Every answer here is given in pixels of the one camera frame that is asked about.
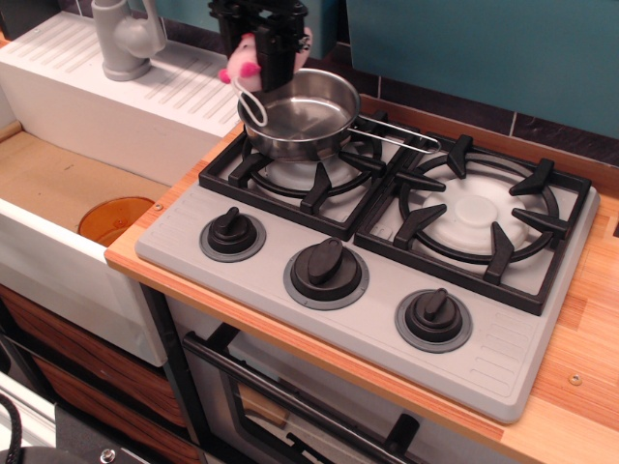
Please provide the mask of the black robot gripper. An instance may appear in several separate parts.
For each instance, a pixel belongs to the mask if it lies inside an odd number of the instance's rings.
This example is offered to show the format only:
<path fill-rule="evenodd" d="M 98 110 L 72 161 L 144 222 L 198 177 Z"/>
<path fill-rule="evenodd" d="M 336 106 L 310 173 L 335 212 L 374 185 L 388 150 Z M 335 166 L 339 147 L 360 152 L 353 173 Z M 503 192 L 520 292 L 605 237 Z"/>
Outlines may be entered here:
<path fill-rule="evenodd" d="M 262 90 L 287 84 L 306 62 L 310 34 L 308 8 L 301 1 L 209 1 L 210 16 L 220 27 L 224 53 L 230 58 L 242 36 L 260 34 Z"/>

